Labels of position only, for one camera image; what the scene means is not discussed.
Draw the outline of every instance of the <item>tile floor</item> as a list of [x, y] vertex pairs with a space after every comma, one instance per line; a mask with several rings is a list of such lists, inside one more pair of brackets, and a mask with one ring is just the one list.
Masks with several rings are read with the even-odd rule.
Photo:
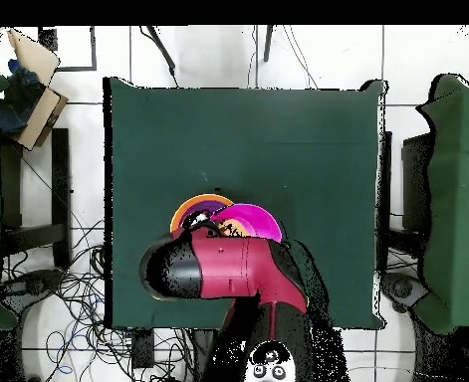
[[[259, 28], [259, 88], [305, 88], [308, 77], [294, 56], [283, 27], [278, 26], [274, 32], [268, 63], [262, 61], [265, 26]], [[21, 30], [36, 37], [36, 28]], [[159, 33], [176, 63], [176, 77], [181, 87], [254, 88], [255, 64], [249, 82], [247, 77], [250, 58], [255, 51], [252, 30], [253, 27], [248, 25], [189, 26], [161, 27]], [[320, 89], [359, 89], [368, 80], [388, 81], [385, 124], [386, 130], [393, 132], [391, 213], [401, 214], [402, 141], [428, 130], [425, 120], [414, 108], [427, 100], [435, 76], [458, 73], [469, 81], [469, 27], [296, 26], [293, 30]], [[289, 27], [287, 33], [292, 39]], [[58, 72], [51, 82], [51, 88], [70, 99], [56, 126], [70, 130], [72, 206], [76, 216], [73, 239], [76, 243], [82, 237], [81, 226], [85, 230], [95, 227], [87, 237], [90, 245], [104, 241], [102, 77], [120, 77], [137, 86], [173, 87], [159, 50], [138, 27], [96, 27], [95, 35], [96, 70]], [[90, 33], [86, 27], [58, 27], [58, 37], [62, 67], [92, 65]], [[49, 146], [50, 141], [25, 153], [26, 160], [47, 182], [51, 180]], [[24, 167], [22, 183], [24, 224], [49, 223], [49, 189], [28, 166]], [[391, 224], [398, 227], [399, 217], [392, 216]], [[82, 241], [76, 250], [84, 246]], [[29, 255], [29, 260], [21, 266], [23, 271], [52, 267], [50, 250], [38, 249]], [[12, 263], [17, 260], [20, 257], [11, 257]], [[77, 273], [87, 270], [87, 257], [73, 267]], [[351, 380], [410, 382], [414, 336], [409, 316], [395, 313], [384, 297], [380, 300], [379, 312], [386, 320], [384, 329], [378, 332], [343, 331]], [[47, 354], [47, 337], [55, 330], [69, 331], [71, 321], [70, 311], [56, 297], [47, 298], [32, 308], [23, 338], [23, 357], [28, 373], [46, 378], [54, 371], [52, 360], [60, 358], [62, 340], [56, 334], [51, 336]], [[157, 334], [163, 339], [174, 336], [170, 329], [161, 329]], [[75, 347], [71, 347], [62, 360], [62, 371], [57, 371], [50, 382], [78, 382], [81, 376], [80, 382], [131, 382], [124, 373], [130, 371], [127, 359], [121, 360], [122, 369], [111, 357], [103, 356], [103, 361], [99, 357], [92, 360], [95, 353], [83, 340], [77, 338]], [[162, 342], [156, 357], [168, 359], [168, 350], [175, 341]], [[182, 364], [176, 364], [174, 374], [177, 378], [184, 376]]]

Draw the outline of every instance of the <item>black frame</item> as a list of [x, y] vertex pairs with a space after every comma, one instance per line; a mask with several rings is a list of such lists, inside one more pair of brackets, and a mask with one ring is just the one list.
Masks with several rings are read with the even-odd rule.
[[378, 197], [375, 215], [375, 270], [382, 272], [386, 269], [388, 258], [388, 232], [391, 186], [391, 140], [392, 132], [387, 131], [381, 140], [381, 155], [379, 157], [379, 179], [377, 183]]
[[[20, 168], [23, 155], [17, 145], [9, 144], [11, 141], [4, 139], [3, 142], [4, 147], [1, 148], [0, 159], [3, 215], [9, 216], [8, 223], [10, 224], [6, 225], [3, 217], [1, 256], [8, 257], [40, 246], [52, 245], [55, 266], [62, 269], [68, 268], [72, 261], [68, 130], [66, 128], [52, 129], [52, 224], [45, 226], [21, 228]], [[6, 145], [16, 151], [16, 160], [15, 155], [10, 153]], [[10, 200], [9, 194], [13, 194], [17, 200]]]
[[95, 27], [92, 26], [90, 29], [91, 32], [91, 65], [90, 66], [69, 66], [56, 68], [56, 72], [95, 72], [98, 64], [96, 58], [96, 35]]

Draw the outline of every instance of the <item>black metal stand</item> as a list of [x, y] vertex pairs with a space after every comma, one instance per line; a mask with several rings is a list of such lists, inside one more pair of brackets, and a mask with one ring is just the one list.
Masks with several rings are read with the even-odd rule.
[[392, 133], [386, 132], [382, 137], [381, 156], [379, 158], [380, 177], [377, 181], [379, 197], [377, 198], [375, 217], [375, 268], [383, 271], [388, 260], [389, 206], [391, 184], [391, 140]]
[[[52, 130], [52, 224], [22, 228], [20, 213], [20, 170], [23, 148], [3, 139], [1, 146], [2, 246], [7, 257], [40, 246], [52, 245], [54, 264], [61, 270], [71, 265], [70, 152], [67, 129]], [[0, 330], [0, 382], [40, 382], [25, 379], [22, 363], [22, 335], [30, 306], [55, 292], [63, 271], [40, 270], [0, 285], [0, 301], [18, 316], [18, 325]]]
[[9, 164], [1, 164], [2, 168], [2, 197], [5, 215], [10, 216], [10, 224], [3, 227], [1, 255], [8, 257], [40, 246], [53, 245], [54, 264], [56, 267], [66, 269], [71, 264], [71, 235], [70, 235], [70, 152], [69, 133], [65, 128], [52, 130], [52, 224], [46, 226], [20, 228], [20, 161], [18, 164], [14, 155], [4, 150], [1, 162], [7, 156]]
[[[267, 25], [266, 26], [266, 42], [264, 45], [264, 62], [268, 62], [270, 60], [270, 50], [271, 50], [271, 38], [273, 35], [273, 27], [275, 25]], [[163, 56], [165, 57], [166, 62], [168, 63], [168, 67], [170, 70], [173, 72], [175, 69], [175, 63], [173, 62], [172, 58], [168, 54], [168, 52], [165, 49], [165, 46], [163, 46], [163, 43], [158, 37], [158, 34], [156, 33], [156, 30], [154, 29], [153, 26], [146, 26], [147, 31], [150, 34], [150, 37], [152, 38], [152, 41], [154, 41], [154, 44], [157, 46], [157, 48], [161, 51]]]

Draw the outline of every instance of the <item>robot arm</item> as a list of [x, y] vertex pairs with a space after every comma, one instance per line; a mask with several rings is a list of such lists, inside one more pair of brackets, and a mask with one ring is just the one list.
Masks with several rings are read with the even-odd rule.
[[151, 246], [140, 275], [157, 298], [235, 298], [222, 332], [245, 341], [239, 382], [313, 382], [307, 298], [284, 245], [196, 221]]

